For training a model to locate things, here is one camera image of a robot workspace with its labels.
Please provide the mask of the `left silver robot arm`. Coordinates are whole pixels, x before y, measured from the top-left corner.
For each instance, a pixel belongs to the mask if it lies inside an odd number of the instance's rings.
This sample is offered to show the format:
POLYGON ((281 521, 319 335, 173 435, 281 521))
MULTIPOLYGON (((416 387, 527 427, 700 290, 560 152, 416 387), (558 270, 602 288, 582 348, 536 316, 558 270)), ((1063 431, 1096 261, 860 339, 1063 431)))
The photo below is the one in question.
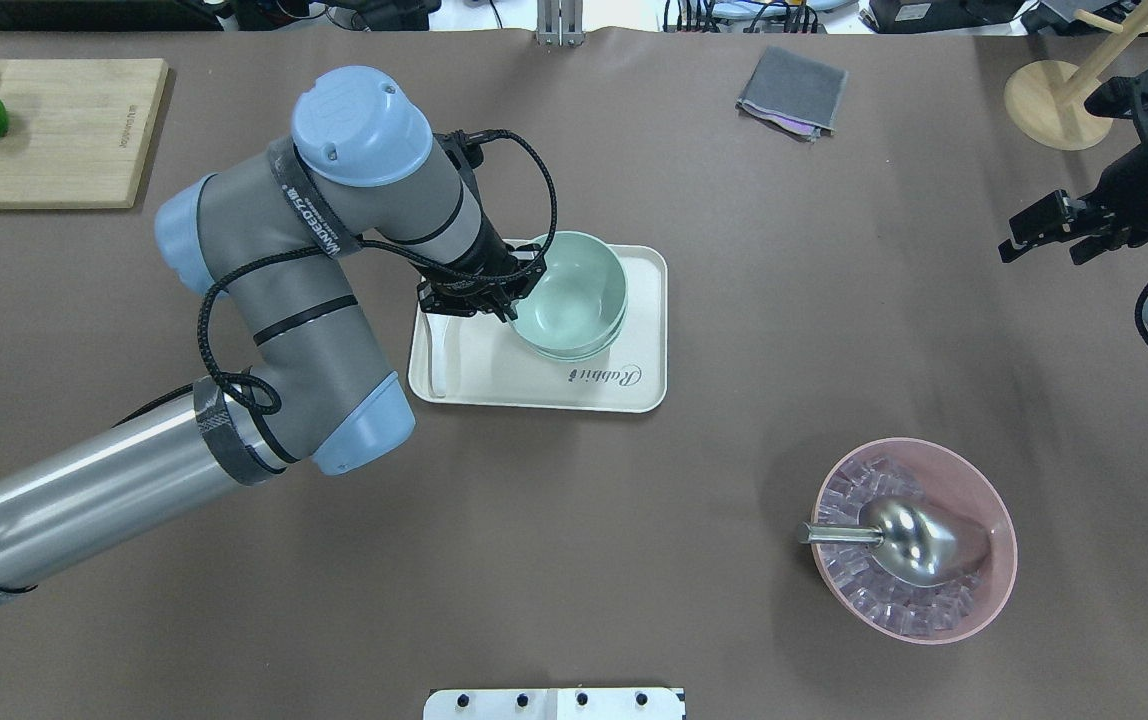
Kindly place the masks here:
POLYGON ((113 547, 313 460, 327 475, 410 438, 414 415, 344 260, 391 254, 428 313, 513 319, 554 229, 502 240, 474 170, 510 129, 430 127, 400 83, 341 67, 281 136, 164 202, 154 237, 197 300, 195 381, 0 479, 0 606, 113 547))

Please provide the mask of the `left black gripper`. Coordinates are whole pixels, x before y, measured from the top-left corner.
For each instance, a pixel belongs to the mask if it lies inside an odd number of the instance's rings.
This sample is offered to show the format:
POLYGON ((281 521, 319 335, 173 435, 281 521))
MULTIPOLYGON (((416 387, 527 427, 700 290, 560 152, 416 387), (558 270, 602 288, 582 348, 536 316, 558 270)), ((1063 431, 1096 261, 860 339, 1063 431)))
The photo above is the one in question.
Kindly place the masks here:
POLYGON ((507 129, 486 129, 468 133, 453 131, 434 136, 465 184, 466 196, 475 202, 478 233, 458 260, 434 261, 419 284, 420 309, 427 313, 474 316, 490 313, 501 322, 518 318, 515 302, 527 299, 546 273, 546 237, 511 246, 487 217, 479 193, 475 168, 484 161, 483 146, 509 140, 522 147, 543 178, 546 164, 533 147, 507 129))

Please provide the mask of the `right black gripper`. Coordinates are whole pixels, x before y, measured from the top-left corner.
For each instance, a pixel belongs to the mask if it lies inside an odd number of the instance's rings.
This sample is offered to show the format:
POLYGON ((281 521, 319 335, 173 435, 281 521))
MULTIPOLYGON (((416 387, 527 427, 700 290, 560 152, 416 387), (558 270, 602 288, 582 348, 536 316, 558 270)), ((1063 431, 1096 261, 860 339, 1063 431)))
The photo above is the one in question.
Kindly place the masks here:
POLYGON ((1009 264, 1048 243, 1071 240, 1069 258, 1076 266, 1106 251, 1148 242, 1148 70, 1135 77, 1109 78, 1083 102, 1095 117, 1132 119, 1138 145, 1106 168, 1097 186, 1081 198, 1085 212, 1075 222, 1072 198, 1055 189, 1013 215, 1010 237, 998 245, 999 258, 1009 264))

